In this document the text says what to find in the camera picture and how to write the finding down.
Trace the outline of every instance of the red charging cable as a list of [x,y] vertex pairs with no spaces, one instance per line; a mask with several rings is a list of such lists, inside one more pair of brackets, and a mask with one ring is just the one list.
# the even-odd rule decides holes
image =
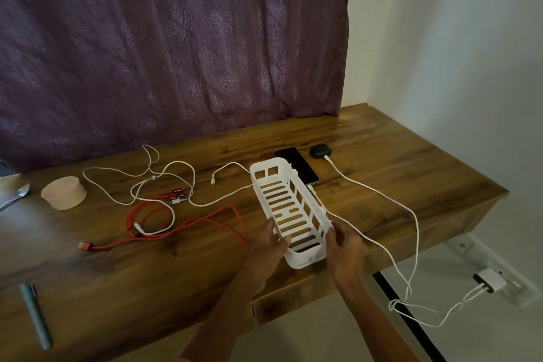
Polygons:
[[[169,193],[153,196],[150,199],[177,199],[177,198],[180,198],[180,197],[186,197],[186,195],[181,194],[181,189],[176,189],[176,190],[174,190],[172,192],[169,192]],[[133,225],[136,222],[136,218],[137,218],[138,214],[141,213],[141,211],[143,209],[145,209],[150,203],[152,203],[152,202],[150,202],[150,201],[142,201],[142,202],[138,203],[136,205],[136,207],[132,210],[132,212],[130,212],[128,217],[126,218],[126,222],[125,222],[126,231],[132,237],[126,238],[126,239],[121,239],[121,240],[118,240],[117,242],[113,242],[113,243],[110,243],[108,245],[94,245],[91,242],[80,242],[79,246],[78,246],[79,249],[81,249],[83,251],[98,251],[98,250],[102,250],[102,249],[111,249],[114,246],[117,246],[117,245],[120,245],[120,244],[123,244],[123,243],[126,243],[126,242],[144,241],[144,240],[150,242],[150,241],[153,241],[153,240],[166,238],[166,237],[170,236],[174,232],[177,232],[177,231],[179,231],[181,229],[188,228],[189,226],[192,226],[192,225],[194,225],[196,223],[199,223],[199,222],[208,222],[208,223],[213,223],[214,225],[220,226],[221,228],[226,229],[229,232],[232,232],[240,240],[240,242],[243,244],[243,246],[248,247],[248,245],[249,245],[249,236],[247,235],[247,230],[245,229],[245,225],[243,225],[243,221],[241,219],[241,216],[240,216],[239,212],[235,209],[234,205],[231,205],[231,204],[226,204],[226,205],[222,206],[221,208],[217,209],[215,212],[210,213],[210,214],[208,214],[206,216],[196,218],[196,219],[189,219],[189,220],[183,222],[182,224],[180,224],[178,227],[176,227],[176,228],[174,228],[172,230],[169,230],[168,232],[160,233],[160,234],[157,234],[157,235],[142,235],[137,229],[134,228]],[[221,212],[222,210],[224,210],[226,208],[231,208],[234,211],[234,214],[236,215],[236,217],[238,219],[238,222],[240,223],[240,226],[241,226],[241,228],[243,230],[243,235],[240,235],[238,232],[236,232],[232,228],[227,227],[226,225],[224,225],[222,223],[219,223],[219,222],[216,222],[216,221],[214,221],[212,219],[209,219],[211,216],[214,216],[214,215],[218,214],[219,212]],[[166,210],[166,212],[168,213],[168,220],[167,220],[166,225],[165,225],[165,226],[168,226],[168,224],[171,223],[171,221],[172,221],[172,212],[167,207],[165,207],[164,205],[161,205],[160,207],[158,207],[158,208],[152,210],[151,212],[147,213],[143,217],[142,221],[139,222],[139,224],[143,227],[146,219],[150,215],[152,215],[153,213],[155,213],[155,212],[157,212],[158,210],[161,210],[161,209]]]

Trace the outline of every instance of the black smartphone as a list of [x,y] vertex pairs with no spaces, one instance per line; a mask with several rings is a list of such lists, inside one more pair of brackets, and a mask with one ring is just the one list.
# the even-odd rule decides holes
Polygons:
[[319,177],[315,171],[311,169],[309,163],[303,159],[303,156],[295,147],[288,147],[275,151],[275,156],[286,159],[293,169],[298,172],[298,177],[304,185],[314,185],[319,181]]

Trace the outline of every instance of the metal spoon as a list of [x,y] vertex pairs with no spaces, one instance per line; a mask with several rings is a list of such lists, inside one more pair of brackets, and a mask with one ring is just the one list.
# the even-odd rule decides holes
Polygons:
[[5,202],[2,206],[0,206],[0,212],[3,211],[8,206],[10,206],[12,203],[15,203],[19,199],[25,197],[28,194],[28,192],[30,191],[30,189],[31,189],[31,184],[30,183],[27,183],[26,185],[21,187],[19,189],[19,192],[17,192],[17,196],[15,196],[13,199],[10,199],[9,201]]

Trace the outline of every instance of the pen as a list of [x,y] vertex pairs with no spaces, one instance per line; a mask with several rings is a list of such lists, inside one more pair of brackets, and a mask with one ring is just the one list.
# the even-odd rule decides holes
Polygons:
[[27,303],[28,311],[31,313],[32,322],[36,328],[37,336],[40,338],[41,347],[43,349],[49,349],[51,347],[51,336],[47,330],[44,316],[41,314],[40,307],[37,304],[36,287],[23,283],[21,285],[21,292],[24,301]]

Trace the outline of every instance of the wooden desk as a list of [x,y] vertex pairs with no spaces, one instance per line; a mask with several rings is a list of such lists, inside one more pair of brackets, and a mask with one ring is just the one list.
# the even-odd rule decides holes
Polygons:
[[[326,206],[386,245],[399,261],[415,251],[409,212],[381,196],[340,178],[328,162],[313,160],[309,148],[326,142],[336,166],[411,207],[419,218],[421,250],[472,230],[507,191],[462,162],[421,139],[370,106],[343,108],[338,118],[300,118],[256,126],[159,148],[162,168],[185,160],[197,171],[194,201],[205,203],[250,184],[239,167],[228,167],[210,185],[210,175],[229,161],[249,167],[296,146],[320,177],[316,190]],[[0,202],[30,182],[33,193],[0,213],[0,350],[10,361],[97,361],[134,350],[206,318],[244,260],[245,249],[230,233],[213,225],[188,228],[156,242],[135,242],[109,252],[87,253],[79,241],[109,242],[126,237],[124,220],[132,207],[110,201],[86,184],[87,199],[56,212],[40,199],[41,189],[84,167],[115,167],[140,173],[143,150],[52,167],[0,180]],[[172,172],[191,178],[180,164]],[[105,171],[92,178],[115,198],[128,200],[137,180]],[[146,185],[150,196],[179,187],[164,177]],[[264,214],[252,189],[228,199],[240,211],[249,237]],[[202,216],[220,206],[174,205],[180,219]],[[235,226],[230,213],[220,217]],[[369,247],[367,272],[390,261]],[[54,346],[41,351],[19,284],[35,283]],[[254,303],[262,324],[334,291],[326,262],[294,270],[282,261]]]

